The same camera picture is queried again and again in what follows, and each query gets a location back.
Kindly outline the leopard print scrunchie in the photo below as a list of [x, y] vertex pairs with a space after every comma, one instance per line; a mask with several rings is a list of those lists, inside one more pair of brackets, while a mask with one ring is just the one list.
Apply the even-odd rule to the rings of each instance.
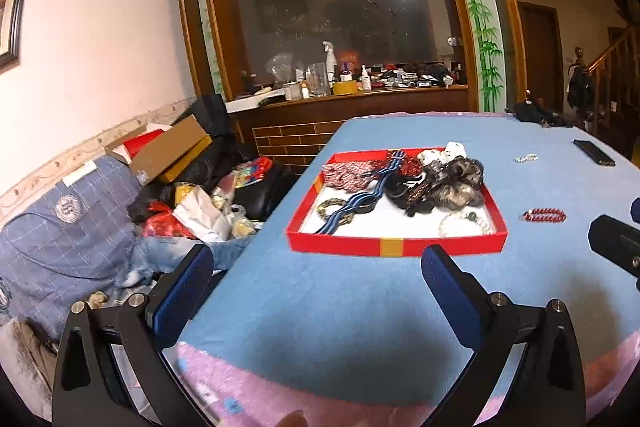
[[329, 221], [335, 213], [340, 214], [340, 220], [338, 220], [339, 225], [349, 225], [354, 220], [355, 213], [351, 212], [343, 212], [342, 209], [347, 205], [347, 200], [342, 198], [329, 198], [320, 202], [317, 206], [316, 211], [317, 215], [323, 221]]

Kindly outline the black smartphone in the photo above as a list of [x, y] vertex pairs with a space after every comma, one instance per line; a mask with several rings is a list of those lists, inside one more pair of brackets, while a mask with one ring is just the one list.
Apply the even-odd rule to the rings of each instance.
[[586, 140], [574, 140], [574, 145], [586, 154], [595, 164], [603, 167], [615, 167], [616, 162], [608, 154], [605, 154], [603, 150], [597, 147], [596, 144]]

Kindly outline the white polka dot scrunchie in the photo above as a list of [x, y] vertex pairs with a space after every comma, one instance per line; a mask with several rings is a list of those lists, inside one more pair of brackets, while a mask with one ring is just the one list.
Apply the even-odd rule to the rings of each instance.
[[433, 161], [438, 161], [442, 165], [448, 164], [458, 157], [467, 158], [465, 147], [462, 143], [450, 141], [442, 149], [427, 148], [418, 154], [418, 159], [423, 166], [430, 165]]

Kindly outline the dark red dotted scrunchie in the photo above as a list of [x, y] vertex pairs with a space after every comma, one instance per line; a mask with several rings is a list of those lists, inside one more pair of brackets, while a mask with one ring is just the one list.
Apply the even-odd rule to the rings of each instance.
[[398, 162], [397, 172], [401, 176], [420, 176], [423, 172], [422, 162], [403, 150], [389, 150], [384, 159], [373, 161], [372, 171], [381, 173], [384, 169], [392, 167], [394, 162]]

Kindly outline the red plastic bag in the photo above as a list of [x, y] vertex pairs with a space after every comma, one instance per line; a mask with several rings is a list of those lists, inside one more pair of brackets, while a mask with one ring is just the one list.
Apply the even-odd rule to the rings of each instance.
[[174, 216], [169, 206], [162, 202], [150, 202], [148, 211], [149, 218], [144, 221], [142, 227], [144, 237], [196, 239], [196, 236]]

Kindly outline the blue plaid shirt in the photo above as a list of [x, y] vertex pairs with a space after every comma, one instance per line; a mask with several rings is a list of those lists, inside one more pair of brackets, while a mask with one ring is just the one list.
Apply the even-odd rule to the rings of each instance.
[[127, 207], [140, 192], [128, 167], [102, 156], [72, 185], [60, 182], [1, 231], [1, 318], [29, 320], [52, 340], [70, 307], [111, 296], [128, 269], [136, 227]]

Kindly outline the bamboo painted glass panel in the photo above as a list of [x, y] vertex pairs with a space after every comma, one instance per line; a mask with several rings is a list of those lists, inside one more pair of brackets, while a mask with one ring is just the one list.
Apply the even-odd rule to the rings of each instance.
[[496, 0], [465, 0], [474, 42], [478, 108], [483, 113], [506, 109], [506, 63]]

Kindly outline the blue striped headband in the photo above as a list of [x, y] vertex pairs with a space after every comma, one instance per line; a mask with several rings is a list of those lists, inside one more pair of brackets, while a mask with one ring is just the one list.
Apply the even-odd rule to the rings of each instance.
[[[381, 173], [375, 173], [374, 179], [376, 181], [375, 187], [372, 190], [360, 191], [347, 199], [347, 205], [342, 209], [343, 212], [356, 213], [368, 213], [372, 211], [378, 201], [383, 196], [383, 187], [385, 181], [392, 173], [397, 172], [398, 162], [394, 162], [394, 165], [388, 169], [384, 169]], [[337, 212], [329, 220], [323, 223], [316, 231], [319, 235], [333, 235], [336, 230], [341, 226], [338, 224], [340, 220], [340, 214]]]

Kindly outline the white paper bag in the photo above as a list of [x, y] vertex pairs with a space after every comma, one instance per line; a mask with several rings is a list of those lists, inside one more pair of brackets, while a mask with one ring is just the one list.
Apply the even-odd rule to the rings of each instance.
[[231, 225], [227, 218], [199, 185], [194, 186], [183, 197], [172, 214], [197, 239], [206, 244], [222, 243], [230, 237]]

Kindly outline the blue jeans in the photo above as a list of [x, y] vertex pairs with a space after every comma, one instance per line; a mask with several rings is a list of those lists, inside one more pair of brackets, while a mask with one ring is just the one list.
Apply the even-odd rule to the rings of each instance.
[[196, 246], [210, 250], [215, 270], [229, 270], [254, 239], [230, 239], [218, 243], [202, 243], [198, 239], [179, 236], [138, 237], [134, 240], [126, 268], [116, 279], [119, 288], [148, 285], [156, 273], [174, 271]]

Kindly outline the dark organza scrunchie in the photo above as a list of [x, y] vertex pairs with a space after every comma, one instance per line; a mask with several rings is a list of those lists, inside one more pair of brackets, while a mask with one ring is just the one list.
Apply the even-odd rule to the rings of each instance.
[[424, 172], [426, 199], [435, 207], [458, 211], [485, 204], [482, 194], [484, 166], [479, 160], [462, 156], [448, 162], [434, 160]]

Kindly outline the wooden counter shelf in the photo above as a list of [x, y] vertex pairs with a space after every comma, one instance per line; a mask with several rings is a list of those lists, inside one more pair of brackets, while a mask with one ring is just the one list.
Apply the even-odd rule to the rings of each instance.
[[400, 88], [278, 102], [231, 113], [236, 137], [260, 156], [302, 174], [345, 121], [390, 113], [473, 110], [468, 88]]

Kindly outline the pink quilt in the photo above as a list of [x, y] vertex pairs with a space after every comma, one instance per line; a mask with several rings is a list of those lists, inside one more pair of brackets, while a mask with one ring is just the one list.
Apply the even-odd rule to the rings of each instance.
[[[311, 426], [419, 426], [433, 403], [371, 404], [294, 390], [213, 357], [180, 341], [168, 350], [170, 366], [208, 415], [224, 426], [273, 426], [298, 412]], [[639, 333], [584, 368], [590, 421], [622, 392], [639, 362]]]

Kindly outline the small white pump bottle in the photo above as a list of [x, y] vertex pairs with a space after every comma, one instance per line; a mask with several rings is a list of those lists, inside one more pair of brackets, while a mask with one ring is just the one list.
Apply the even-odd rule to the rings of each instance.
[[371, 77], [367, 71], [367, 67], [364, 65], [361, 66], [360, 82], [364, 91], [372, 90]]

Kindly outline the glass pitcher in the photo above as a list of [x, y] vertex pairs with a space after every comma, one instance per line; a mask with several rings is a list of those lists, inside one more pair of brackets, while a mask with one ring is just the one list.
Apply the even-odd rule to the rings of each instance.
[[306, 83], [309, 92], [315, 98], [322, 98], [330, 94], [328, 74], [326, 64], [310, 64], [306, 68]]

